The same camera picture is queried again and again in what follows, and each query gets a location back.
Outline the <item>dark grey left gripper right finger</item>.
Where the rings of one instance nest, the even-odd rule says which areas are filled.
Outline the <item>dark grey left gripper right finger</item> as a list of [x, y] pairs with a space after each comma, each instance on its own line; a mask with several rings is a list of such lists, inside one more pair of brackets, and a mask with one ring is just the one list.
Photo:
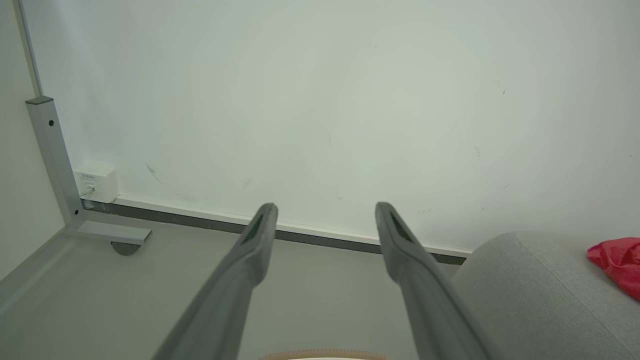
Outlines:
[[387, 274], [400, 287], [419, 360], [501, 360], [498, 349], [391, 203], [375, 205]]

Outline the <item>grey fabric sofa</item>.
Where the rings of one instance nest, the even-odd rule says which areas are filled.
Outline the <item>grey fabric sofa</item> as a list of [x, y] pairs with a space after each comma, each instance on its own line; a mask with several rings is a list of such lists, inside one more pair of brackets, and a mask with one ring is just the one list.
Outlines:
[[474, 250], [451, 282], [505, 359], [640, 360], [640, 301], [590, 262], [594, 244], [501, 234]]

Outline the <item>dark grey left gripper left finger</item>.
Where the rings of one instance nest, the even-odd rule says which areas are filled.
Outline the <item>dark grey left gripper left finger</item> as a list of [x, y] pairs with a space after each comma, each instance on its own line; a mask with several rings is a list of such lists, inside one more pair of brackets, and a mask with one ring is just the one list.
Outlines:
[[152, 360], [237, 360], [252, 292], [270, 264], [278, 207], [264, 203]]

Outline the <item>white wall socket box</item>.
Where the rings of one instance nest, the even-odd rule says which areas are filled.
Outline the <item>white wall socket box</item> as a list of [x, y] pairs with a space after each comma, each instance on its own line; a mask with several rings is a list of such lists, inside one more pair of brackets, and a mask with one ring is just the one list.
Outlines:
[[106, 162], [85, 162], [73, 167], [80, 198], [99, 203], [112, 203], [121, 194], [116, 168]]

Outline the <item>grey metal frame leg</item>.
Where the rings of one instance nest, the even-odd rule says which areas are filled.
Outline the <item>grey metal frame leg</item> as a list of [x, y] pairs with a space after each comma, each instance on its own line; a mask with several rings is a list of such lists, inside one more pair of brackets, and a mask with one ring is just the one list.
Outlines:
[[108, 243], [146, 244], [152, 231], [87, 219], [74, 180], [54, 99], [38, 96], [25, 102], [55, 198], [65, 223], [64, 234]]

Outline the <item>dark round frame foot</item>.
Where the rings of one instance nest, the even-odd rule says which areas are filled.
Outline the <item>dark round frame foot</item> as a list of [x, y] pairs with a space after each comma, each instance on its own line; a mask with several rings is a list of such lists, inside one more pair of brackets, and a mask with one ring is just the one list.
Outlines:
[[140, 244], [119, 243], [116, 241], [111, 241], [110, 245], [121, 256], [132, 256], [141, 248]]

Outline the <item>red clothing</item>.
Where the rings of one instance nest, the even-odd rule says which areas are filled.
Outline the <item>red clothing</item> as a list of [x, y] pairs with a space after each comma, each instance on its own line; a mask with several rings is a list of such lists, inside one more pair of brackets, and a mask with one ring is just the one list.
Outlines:
[[595, 244], [587, 250], [587, 258], [624, 293], [640, 302], [640, 237]]

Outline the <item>white and black baseboard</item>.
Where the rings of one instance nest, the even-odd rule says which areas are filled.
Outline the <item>white and black baseboard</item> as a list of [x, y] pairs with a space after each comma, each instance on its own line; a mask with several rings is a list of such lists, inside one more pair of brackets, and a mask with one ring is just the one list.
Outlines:
[[[206, 213], [185, 208], [173, 208], [158, 203], [138, 202], [131, 199], [118, 199], [114, 202], [96, 202], [82, 199], [85, 210], [101, 214], [154, 221], [156, 223], [177, 224], [181, 226], [240, 234], [250, 218]], [[346, 249], [371, 254], [381, 254], [380, 241], [370, 235], [346, 234], [318, 228], [298, 227], [279, 223], [276, 226], [276, 238], [289, 242], [322, 246], [325, 248]]]

